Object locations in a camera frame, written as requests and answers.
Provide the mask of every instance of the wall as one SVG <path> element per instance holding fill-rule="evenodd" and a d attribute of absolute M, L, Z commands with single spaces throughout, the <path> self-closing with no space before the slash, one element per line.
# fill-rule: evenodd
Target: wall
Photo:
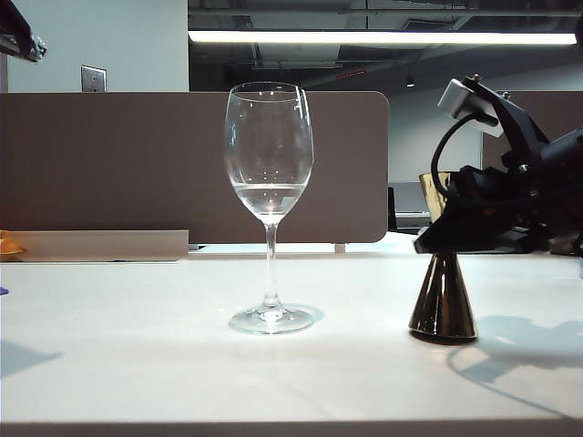
<path fill-rule="evenodd" d="M 484 83 L 493 89 L 582 90 L 583 63 L 485 79 Z M 452 118 L 437 108 L 446 85 L 389 97 L 390 182 L 414 182 L 418 180 L 417 175 L 429 170 L 437 143 L 454 123 Z M 480 167 L 481 135 L 470 127 L 460 129 L 447 143 L 440 169 L 457 170 L 463 165 Z"/>
<path fill-rule="evenodd" d="M 0 94 L 8 91 L 7 67 L 7 56 L 5 54 L 0 54 Z"/>
<path fill-rule="evenodd" d="M 187 0 L 13 0 L 46 58 L 8 60 L 10 92 L 78 92 L 81 65 L 108 91 L 188 91 Z"/>

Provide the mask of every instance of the fluorescent light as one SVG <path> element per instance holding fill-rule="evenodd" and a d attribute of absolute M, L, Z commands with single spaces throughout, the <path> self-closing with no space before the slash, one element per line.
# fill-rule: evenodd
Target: fluorescent light
<path fill-rule="evenodd" d="M 568 46 L 577 43 L 575 34 L 498 34 L 485 32 L 290 32 L 190 30 L 199 43 L 272 44 L 459 44 L 468 46 L 519 45 Z"/>

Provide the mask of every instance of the white table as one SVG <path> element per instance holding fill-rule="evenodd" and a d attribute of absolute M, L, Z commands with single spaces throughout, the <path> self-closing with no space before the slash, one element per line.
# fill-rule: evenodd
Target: white table
<path fill-rule="evenodd" d="M 2 264 L 2 435 L 583 435 L 578 260 L 460 256 L 480 337 L 436 345 L 407 329 L 412 239 L 281 245 L 282 299 L 321 319 L 273 337 L 227 326 L 261 299 L 261 246 Z"/>

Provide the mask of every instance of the glass base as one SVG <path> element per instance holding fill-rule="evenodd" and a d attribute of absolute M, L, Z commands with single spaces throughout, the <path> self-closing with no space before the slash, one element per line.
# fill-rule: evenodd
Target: glass base
<path fill-rule="evenodd" d="M 248 334 L 285 334 L 305 330 L 313 322 L 311 314 L 294 307 L 260 305 L 235 314 L 229 326 Z"/>

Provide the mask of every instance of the gray cubicle divider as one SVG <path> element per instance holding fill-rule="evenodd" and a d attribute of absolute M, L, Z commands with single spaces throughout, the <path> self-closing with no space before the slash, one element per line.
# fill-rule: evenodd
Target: gray cubicle divider
<path fill-rule="evenodd" d="M 583 126 L 583 91 L 509 91 L 510 99 L 535 120 L 549 141 Z M 482 168 L 506 171 L 500 157 L 510 146 L 506 135 L 482 134 Z"/>
<path fill-rule="evenodd" d="M 188 229 L 263 241 L 222 159 L 227 93 L 8 94 L 0 228 Z M 308 93 L 315 164 L 278 241 L 370 242 L 387 230 L 388 102 Z"/>

